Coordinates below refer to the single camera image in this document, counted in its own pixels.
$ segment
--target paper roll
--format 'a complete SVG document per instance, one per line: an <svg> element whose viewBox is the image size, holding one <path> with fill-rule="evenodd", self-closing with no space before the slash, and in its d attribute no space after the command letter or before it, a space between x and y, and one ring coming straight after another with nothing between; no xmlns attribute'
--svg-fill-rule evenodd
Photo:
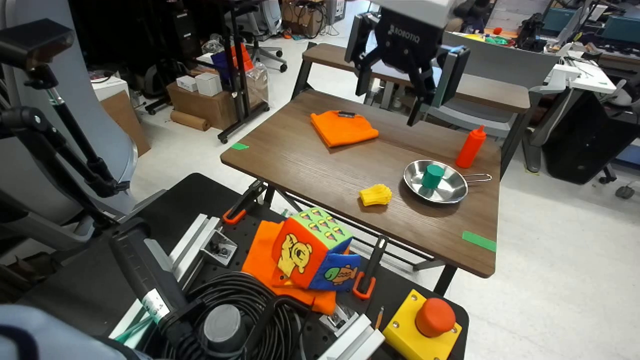
<svg viewBox="0 0 640 360"><path fill-rule="evenodd" d="M205 119L181 113L175 110L171 112L170 117L173 122L177 122L178 124L189 126L201 131L207 131L211 127L211 125Z"/></svg>

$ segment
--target cartoon bear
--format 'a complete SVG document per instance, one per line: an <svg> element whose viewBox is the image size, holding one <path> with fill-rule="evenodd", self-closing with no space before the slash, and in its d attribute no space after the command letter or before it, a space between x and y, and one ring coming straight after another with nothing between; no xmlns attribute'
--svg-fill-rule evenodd
<svg viewBox="0 0 640 360"><path fill-rule="evenodd" d="M298 242L293 234L287 234L282 243L282 255L278 260L278 268L290 277L293 269L298 267L298 271L302 274L305 272L305 266L309 263L309 257L313 249L310 244Z"/></svg>

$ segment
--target metal pan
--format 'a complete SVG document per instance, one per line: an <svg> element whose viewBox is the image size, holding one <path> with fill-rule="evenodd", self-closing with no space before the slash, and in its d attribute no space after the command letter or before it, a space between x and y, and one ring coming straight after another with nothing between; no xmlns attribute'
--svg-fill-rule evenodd
<svg viewBox="0 0 640 360"><path fill-rule="evenodd" d="M422 176L429 165L438 165L444 169L444 176L438 188L429 189L422 186ZM467 180L465 178L484 176L486 179ZM449 165L433 160L417 160L410 163L404 169L404 182L419 197L438 204L455 204L467 196L469 183L483 183L491 181L489 174L473 174L462 176L456 169Z"/></svg>

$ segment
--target cartoon fish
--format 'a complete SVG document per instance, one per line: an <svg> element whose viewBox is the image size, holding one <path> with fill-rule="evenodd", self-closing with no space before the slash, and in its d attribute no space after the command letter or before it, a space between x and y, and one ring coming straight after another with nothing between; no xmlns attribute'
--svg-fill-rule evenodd
<svg viewBox="0 0 640 360"><path fill-rule="evenodd" d="M358 268L351 268L351 265L345 265L344 268L330 268L324 273L324 278L331 281L334 285L342 285L349 279L355 279Z"/></svg>

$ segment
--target pencil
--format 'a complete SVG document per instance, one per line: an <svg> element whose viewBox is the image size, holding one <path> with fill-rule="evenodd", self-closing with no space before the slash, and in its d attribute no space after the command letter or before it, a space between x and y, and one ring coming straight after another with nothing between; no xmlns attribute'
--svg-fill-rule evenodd
<svg viewBox="0 0 640 360"><path fill-rule="evenodd" d="M382 322L382 313L385 312L385 307L380 307L380 312L378 313L378 319L376 320L376 329L380 328L380 323Z"/></svg>

